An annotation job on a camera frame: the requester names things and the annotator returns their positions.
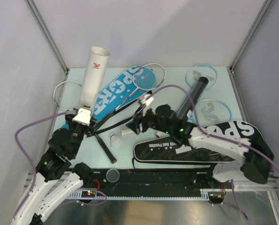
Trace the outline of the plastic shuttlecock front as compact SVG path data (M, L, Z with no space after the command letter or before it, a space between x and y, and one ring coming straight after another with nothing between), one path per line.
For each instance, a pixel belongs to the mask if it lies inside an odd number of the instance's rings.
M112 148L118 148L122 145L123 141L120 136L115 134L110 135L110 145Z

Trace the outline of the clear round tube cap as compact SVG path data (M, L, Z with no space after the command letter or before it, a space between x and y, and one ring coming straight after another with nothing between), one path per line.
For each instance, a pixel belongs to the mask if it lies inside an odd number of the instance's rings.
M117 169L109 169L106 172L106 180L111 183L115 183L120 178L120 172Z

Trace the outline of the white shuttlecock tube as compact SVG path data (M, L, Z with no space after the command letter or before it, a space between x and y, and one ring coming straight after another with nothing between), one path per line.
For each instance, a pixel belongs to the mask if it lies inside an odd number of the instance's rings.
M89 62L83 79L79 104L90 110L95 109L98 94L107 68L110 52L104 48L93 46L89 56Z

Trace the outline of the black shuttlecock tube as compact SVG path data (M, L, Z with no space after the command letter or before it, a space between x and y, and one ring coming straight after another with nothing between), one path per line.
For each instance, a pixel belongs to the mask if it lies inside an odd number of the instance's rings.
M206 77L200 77L196 84L194 85L193 89L190 92L190 96L193 100L193 104L191 101L186 98L179 108L176 111L176 115L179 119L187 120L191 117L193 108L200 99L201 95L203 94L204 90L206 89L206 86L208 84L209 80Z

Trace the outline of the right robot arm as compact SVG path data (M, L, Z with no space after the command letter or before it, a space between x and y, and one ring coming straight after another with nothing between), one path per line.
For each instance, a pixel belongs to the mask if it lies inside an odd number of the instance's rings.
M266 184L272 170L274 154L262 135L250 139L218 134L178 118L169 105L161 105L155 111L140 106L126 126L137 135L151 128L169 134L177 146L222 153L238 162L232 173L257 184Z

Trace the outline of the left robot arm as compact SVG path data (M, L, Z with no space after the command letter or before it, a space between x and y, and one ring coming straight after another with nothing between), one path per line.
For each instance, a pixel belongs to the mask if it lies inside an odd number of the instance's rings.
M68 128L53 132L48 150L34 167L34 177L12 219L14 225L43 224L72 192L93 183L93 170L85 163L77 163L68 177L51 191L71 166L70 161L76 158L85 135L92 132L96 124L93 118L88 124L82 124L74 114L67 113L65 120Z

